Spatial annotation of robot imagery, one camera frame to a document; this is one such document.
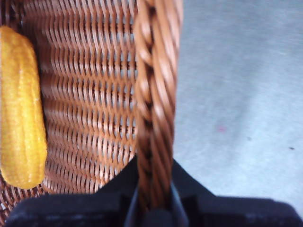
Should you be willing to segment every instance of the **basket handle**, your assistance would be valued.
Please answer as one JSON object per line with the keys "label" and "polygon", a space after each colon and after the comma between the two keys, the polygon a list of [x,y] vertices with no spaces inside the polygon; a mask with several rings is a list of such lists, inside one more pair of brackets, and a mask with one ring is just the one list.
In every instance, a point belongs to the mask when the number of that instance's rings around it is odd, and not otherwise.
{"label": "basket handle", "polygon": [[138,78],[139,203],[142,211],[168,208],[182,0],[139,0],[134,36]]}

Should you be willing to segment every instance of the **woven wicker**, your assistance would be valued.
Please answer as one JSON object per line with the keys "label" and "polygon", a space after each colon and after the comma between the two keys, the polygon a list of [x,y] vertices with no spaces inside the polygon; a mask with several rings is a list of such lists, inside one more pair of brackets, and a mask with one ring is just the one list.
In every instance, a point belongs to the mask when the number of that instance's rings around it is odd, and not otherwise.
{"label": "woven wicker", "polygon": [[25,197],[95,192],[137,150],[142,208],[168,204],[181,22],[179,0],[1,2],[34,44],[48,142],[41,185],[1,178],[2,225]]}

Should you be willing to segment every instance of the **gray concrete floor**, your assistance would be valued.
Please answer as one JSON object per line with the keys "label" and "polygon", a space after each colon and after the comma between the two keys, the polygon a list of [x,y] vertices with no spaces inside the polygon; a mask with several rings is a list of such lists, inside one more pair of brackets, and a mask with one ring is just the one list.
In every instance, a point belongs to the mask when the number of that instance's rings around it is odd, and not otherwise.
{"label": "gray concrete floor", "polygon": [[303,217],[303,1],[184,0],[175,159]]}

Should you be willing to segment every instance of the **wicker basket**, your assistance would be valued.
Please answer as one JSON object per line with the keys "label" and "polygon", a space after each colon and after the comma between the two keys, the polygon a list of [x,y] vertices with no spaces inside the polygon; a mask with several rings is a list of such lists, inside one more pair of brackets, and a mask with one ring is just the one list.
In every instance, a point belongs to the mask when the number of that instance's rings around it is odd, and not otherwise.
{"label": "wicker basket", "polygon": [[41,185],[0,178],[0,225],[26,197],[95,192],[136,152],[142,207],[166,206],[182,2],[5,0],[0,18],[35,46],[48,141]]}

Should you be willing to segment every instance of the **pink spot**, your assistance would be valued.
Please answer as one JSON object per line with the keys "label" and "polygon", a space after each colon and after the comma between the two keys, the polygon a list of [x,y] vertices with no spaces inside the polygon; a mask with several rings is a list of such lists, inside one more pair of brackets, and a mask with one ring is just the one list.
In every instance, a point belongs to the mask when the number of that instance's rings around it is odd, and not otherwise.
{"label": "pink spot", "polygon": [[218,132],[220,132],[220,133],[225,133],[225,132],[226,132],[226,128],[225,128],[223,125],[220,125],[220,126],[218,127]]}

